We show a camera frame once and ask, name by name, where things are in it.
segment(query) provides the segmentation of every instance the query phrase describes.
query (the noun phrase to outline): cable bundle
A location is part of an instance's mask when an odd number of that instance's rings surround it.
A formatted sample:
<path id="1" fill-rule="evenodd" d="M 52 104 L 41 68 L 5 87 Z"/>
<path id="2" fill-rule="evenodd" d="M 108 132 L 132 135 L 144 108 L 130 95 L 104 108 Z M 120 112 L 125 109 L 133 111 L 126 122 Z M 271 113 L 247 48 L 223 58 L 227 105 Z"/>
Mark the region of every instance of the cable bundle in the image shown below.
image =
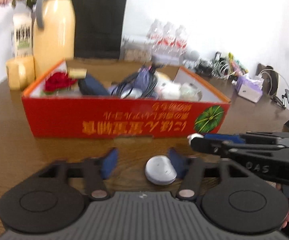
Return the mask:
<path id="1" fill-rule="evenodd" d="M 111 95 L 115 95 L 116 97 L 121 98 L 121 95 L 126 89 L 130 88 L 130 91 L 124 98 L 128 97 L 132 90 L 135 88 L 135 85 L 142 84 L 146 86 L 145 89 L 142 90 L 141 98 L 147 98 L 153 96 L 154 88 L 157 85 L 158 79 L 155 76 L 156 69 L 158 67 L 152 65 L 149 68 L 142 66 L 142 68 L 137 73 L 133 73 L 130 76 L 126 77 L 121 83 L 117 85 L 117 87 L 111 92 Z"/>

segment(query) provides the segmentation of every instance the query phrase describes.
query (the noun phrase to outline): beige thermos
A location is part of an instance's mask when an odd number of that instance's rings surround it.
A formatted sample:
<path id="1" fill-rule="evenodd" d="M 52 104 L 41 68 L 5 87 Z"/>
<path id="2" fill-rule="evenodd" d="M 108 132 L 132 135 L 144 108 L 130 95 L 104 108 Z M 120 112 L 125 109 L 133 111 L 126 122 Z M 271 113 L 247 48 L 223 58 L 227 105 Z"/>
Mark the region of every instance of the beige thermos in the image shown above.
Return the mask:
<path id="1" fill-rule="evenodd" d="M 75 12 L 71 0 L 37 0 L 33 53 L 39 78 L 53 65 L 74 57 Z"/>

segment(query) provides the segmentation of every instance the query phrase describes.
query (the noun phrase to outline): water bottle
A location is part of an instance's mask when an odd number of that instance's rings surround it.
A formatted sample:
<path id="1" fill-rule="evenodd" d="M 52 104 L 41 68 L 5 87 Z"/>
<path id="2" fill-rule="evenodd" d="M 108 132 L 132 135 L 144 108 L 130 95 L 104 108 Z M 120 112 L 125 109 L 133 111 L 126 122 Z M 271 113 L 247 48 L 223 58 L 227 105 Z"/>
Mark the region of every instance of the water bottle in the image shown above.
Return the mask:
<path id="1" fill-rule="evenodd" d="M 174 25 L 171 22 L 167 22 L 163 27 L 162 44 L 167 47 L 172 47 L 175 40 Z"/>
<path id="2" fill-rule="evenodd" d="M 162 39 L 162 24 L 158 19 L 155 19 L 152 23 L 147 38 L 154 40 L 155 44 L 158 44 Z"/>
<path id="3" fill-rule="evenodd" d="M 175 31 L 175 46 L 181 53 L 184 52 L 184 49 L 187 47 L 188 37 L 189 35 L 185 27 L 180 25 L 180 27 Z"/>

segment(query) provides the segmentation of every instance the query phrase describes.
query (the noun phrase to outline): green leaf logo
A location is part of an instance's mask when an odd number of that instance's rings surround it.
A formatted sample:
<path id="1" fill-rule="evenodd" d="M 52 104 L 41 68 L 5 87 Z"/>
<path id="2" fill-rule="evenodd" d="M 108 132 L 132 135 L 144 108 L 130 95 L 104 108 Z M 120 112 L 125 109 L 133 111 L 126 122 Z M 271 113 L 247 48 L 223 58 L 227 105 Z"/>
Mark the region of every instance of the green leaf logo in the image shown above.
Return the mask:
<path id="1" fill-rule="evenodd" d="M 211 132 L 220 124 L 223 114 L 224 110 L 221 106 L 209 107 L 195 120 L 194 129 L 201 134 Z"/>

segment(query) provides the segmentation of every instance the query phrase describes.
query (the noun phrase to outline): red rose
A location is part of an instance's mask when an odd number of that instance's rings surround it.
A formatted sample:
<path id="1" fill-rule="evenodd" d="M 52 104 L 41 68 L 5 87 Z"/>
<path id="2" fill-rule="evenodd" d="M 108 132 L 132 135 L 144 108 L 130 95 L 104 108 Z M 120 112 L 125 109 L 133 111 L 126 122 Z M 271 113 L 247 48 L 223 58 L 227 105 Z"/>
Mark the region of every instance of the red rose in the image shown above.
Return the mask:
<path id="1" fill-rule="evenodd" d="M 76 79 L 68 77 L 65 72 L 56 72 L 48 78 L 45 84 L 45 92 L 54 92 L 57 89 L 68 88 L 77 82 Z"/>

